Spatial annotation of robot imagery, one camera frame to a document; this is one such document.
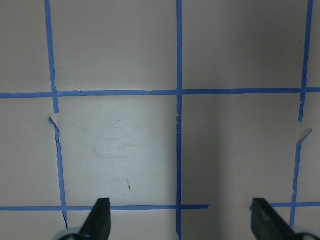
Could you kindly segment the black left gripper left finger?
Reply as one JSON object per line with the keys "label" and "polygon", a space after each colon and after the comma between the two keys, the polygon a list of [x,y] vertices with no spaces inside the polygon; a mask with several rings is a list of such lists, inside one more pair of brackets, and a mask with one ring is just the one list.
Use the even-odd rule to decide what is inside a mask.
{"label": "black left gripper left finger", "polygon": [[111,205],[109,198],[99,198],[82,225],[81,240],[108,240],[111,233]]}

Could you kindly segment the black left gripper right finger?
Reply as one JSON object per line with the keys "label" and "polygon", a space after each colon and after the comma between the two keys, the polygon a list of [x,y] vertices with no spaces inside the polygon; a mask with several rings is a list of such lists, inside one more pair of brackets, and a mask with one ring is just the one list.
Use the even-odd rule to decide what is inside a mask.
{"label": "black left gripper right finger", "polygon": [[251,230],[256,240],[299,240],[300,236],[264,198],[253,198]]}

